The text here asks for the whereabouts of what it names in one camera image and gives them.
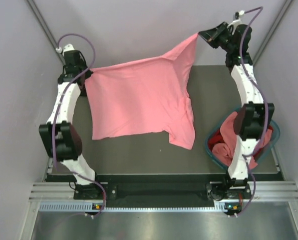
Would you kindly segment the pink t shirt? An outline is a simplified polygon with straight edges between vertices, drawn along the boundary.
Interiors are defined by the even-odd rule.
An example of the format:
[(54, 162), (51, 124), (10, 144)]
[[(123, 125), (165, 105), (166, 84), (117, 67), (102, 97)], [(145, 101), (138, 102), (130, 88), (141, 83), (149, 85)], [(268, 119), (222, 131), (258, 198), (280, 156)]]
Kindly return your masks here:
[(187, 84), (197, 37), (158, 57), (93, 69), (85, 83), (92, 138), (167, 132), (170, 144), (192, 149), (194, 115)]

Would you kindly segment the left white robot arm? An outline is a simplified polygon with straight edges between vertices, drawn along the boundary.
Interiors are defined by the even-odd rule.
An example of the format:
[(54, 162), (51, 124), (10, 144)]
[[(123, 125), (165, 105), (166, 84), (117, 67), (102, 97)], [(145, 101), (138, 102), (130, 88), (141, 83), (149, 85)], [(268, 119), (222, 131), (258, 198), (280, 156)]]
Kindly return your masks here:
[(101, 197), (102, 186), (97, 174), (86, 162), (82, 140), (72, 121), (80, 96), (86, 96), (85, 80), (92, 71), (87, 68), (83, 54), (68, 44), (57, 49), (64, 57), (62, 73), (57, 80), (57, 97), (50, 117), (38, 128), (47, 155), (65, 166), (74, 177), (74, 199), (94, 200)]

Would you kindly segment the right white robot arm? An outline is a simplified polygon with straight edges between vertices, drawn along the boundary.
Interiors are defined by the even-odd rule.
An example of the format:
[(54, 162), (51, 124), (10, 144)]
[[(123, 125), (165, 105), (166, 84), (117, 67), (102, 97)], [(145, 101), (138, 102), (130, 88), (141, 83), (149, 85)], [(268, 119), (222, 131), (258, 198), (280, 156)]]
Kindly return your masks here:
[(252, 28), (248, 25), (233, 27), (226, 22), (198, 33), (209, 46), (226, 52), (225, 64), (235, 81), (242, 105), (233, 122), (236, 147), (232, 163), (222, 182), (207, 185), (209, 198), (216, 201), (250, 192), (250, 162), (264, 141), (275, 110), (274, 104), (264, 99), (254, 77), (253, 61), (248, 52), (251, 33)]

